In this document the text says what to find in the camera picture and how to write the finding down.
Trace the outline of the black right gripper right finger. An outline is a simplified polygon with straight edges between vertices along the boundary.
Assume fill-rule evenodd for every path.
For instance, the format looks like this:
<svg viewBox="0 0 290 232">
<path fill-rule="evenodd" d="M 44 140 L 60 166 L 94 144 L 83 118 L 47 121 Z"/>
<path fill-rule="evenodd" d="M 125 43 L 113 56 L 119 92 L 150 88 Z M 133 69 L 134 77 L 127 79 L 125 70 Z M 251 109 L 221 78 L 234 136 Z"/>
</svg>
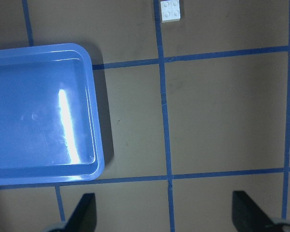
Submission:
<svg viewBox="0 0 290 232">
<path fill-rule="evenodd" d="M 274 226 L 271 219 L 242 190 L 232 193 L 232 223 L 238 232 L 268 232 Z"/>
</svg>

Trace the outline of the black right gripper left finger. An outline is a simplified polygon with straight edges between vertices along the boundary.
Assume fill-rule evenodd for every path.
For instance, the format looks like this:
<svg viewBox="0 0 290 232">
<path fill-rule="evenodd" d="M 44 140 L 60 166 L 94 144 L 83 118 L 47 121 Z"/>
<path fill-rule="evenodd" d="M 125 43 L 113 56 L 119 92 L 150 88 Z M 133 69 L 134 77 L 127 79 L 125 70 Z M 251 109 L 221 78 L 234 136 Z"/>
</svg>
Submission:
<svg viewBox="0 0 290 232">
<path fill-rule="evenodd" d="M 94 193 L 86 193 L 80 199 L 70 219 L 64 227 L 65 232 L 94 232 L 97 226 L 96 199 Z"/>
</svg>

